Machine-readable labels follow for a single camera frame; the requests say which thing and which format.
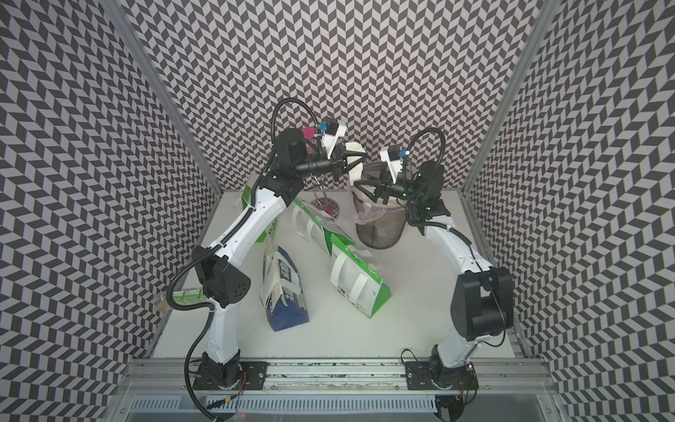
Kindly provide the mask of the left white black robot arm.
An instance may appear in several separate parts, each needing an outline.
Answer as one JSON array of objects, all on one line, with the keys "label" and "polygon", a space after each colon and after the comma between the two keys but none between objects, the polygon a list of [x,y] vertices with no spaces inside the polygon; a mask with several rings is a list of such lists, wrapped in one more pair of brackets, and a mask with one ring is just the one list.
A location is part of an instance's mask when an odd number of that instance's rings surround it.
[{"label": "left white black robot arm", "polygon": [[321,139],[314,154],[309,154],[312,143],[299,128],[275,137],[269,165],[251,190],[249,205],[218,239],[193,255],[209,307],[207,349],[197,369],[196,388],[230,390],[241,380],[237,320],[251,279],[240,267],[253,244],[302,191],[305,178],[323,174],[338,178],[365,160],[364,153],[339,145],[346,134],[344,121],[324,122],[316,130]]}]

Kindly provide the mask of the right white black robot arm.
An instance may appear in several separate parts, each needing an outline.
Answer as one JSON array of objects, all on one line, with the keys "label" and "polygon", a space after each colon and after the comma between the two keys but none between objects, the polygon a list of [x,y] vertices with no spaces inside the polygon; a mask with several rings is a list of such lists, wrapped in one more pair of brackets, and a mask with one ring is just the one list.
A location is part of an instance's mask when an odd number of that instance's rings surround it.
[{"label": "right white black robot arm", "polygon": [[415,172],[408,172],[402,163],[376,168],[380,175],[360,174],[351,185],[371,202],[402,200],[407,223],[441,252],[457,275],[450,304],[453,326],[432,348],[428,376],[441,390],[474,389],[472,354],[482,345],[501,346],[513,327],[514,278],[481,256],[457,230],[441,198],[442,165],[428,161]]}]

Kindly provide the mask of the clear plastic bin liner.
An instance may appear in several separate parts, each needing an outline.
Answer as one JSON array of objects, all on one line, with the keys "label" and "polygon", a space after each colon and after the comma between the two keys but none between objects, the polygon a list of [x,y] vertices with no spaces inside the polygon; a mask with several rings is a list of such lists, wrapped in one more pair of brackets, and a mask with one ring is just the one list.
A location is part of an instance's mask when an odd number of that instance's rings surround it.
[{"label": "clear plastic bin liner", "polygon": [[405,220],[405,207],[399,207],[398,209],[382,209],[381,207],[371,207],[364,203],[363,199],[366,197],[362,193],[358,192],[354,185],[350,186],[350,189],[356,200],[356,221],[358,224],[373,223],[385,217],[395,217],[402,221]]}]

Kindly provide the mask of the black mesh trash bin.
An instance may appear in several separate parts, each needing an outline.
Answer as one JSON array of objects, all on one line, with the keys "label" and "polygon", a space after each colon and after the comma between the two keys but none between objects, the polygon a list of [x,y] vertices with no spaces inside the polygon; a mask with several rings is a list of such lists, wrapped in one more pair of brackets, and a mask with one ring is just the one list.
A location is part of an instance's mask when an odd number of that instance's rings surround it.
[{"label": "black mesh trash bin", "polygon": [[396,245],[404,232],[406,218],[402,221],[395,217],[385,217],[373,223],[358,224],[356,221],[356,200],[353,194],[352,198],[355,207],[355,216],[353,220],[356,226],[357,237],[360,239],[360,242],[365,244],[365,246],[376,250],[384,250]]}]

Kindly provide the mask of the green white bag middle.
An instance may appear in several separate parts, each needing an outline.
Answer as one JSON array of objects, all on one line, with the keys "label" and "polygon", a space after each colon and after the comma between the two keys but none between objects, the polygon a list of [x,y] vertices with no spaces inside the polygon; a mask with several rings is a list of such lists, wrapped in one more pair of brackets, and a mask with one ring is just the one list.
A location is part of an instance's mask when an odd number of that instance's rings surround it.
[{"label": "green white bag middle", "polygon": [[300,199],[293,202],[291,222],[297,234],[315,242],[328,255],[332,254],[332,235],[344,235],[328,214]]}]

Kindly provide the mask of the green white bag front right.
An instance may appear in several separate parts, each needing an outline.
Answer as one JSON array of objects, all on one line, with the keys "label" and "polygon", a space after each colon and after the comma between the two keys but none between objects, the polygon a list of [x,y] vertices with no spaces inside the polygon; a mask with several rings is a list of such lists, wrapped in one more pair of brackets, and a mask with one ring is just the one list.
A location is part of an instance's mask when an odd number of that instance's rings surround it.
[{"label": "green white bag front right", "polygon": [[330,282],[356,309],[372,318],[392,297],[380,274],[381,263],[365,246],[337,233],[330,234],[330,255]]}]

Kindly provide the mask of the blue white paper bag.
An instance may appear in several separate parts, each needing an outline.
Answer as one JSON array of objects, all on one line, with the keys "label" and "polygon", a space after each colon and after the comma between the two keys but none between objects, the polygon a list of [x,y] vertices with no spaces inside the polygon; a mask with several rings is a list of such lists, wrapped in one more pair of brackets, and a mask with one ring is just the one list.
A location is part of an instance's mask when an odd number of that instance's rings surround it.
[{"label": "blue white paper bag", "polygon": [[260,300],[274,332],[309,323],[301,277],[289,254],[267,237],[264,242]]}]

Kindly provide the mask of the small green white packet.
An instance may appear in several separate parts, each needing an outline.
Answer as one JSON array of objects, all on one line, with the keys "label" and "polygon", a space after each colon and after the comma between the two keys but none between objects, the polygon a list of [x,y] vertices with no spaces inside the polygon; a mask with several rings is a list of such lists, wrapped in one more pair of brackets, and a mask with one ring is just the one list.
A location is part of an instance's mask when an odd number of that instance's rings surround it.
[{"label": "small green white packet", "polygon": [[[172,297],[174,302],[181,306],[192,306],[207,302],[207,297],[204,295],[201,288],[174,291]],[[165,312],[167,309],[170,309],[165,292],[158,293],[153,299],[153,304],[155,310],[158,312]]]}]

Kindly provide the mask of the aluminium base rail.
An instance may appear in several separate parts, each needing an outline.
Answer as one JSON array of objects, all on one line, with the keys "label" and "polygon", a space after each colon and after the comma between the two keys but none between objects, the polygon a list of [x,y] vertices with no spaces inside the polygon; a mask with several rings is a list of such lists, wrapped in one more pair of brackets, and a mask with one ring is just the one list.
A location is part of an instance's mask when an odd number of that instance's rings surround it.
[{"label": "aluminium base rail", "polygon": [[547,365],[537,359],[474,359],[447,388],[427,360],[244,360],[244,386],[189,393],[179,359],[134,360],[106,421],[425,420],[564,421]]}]

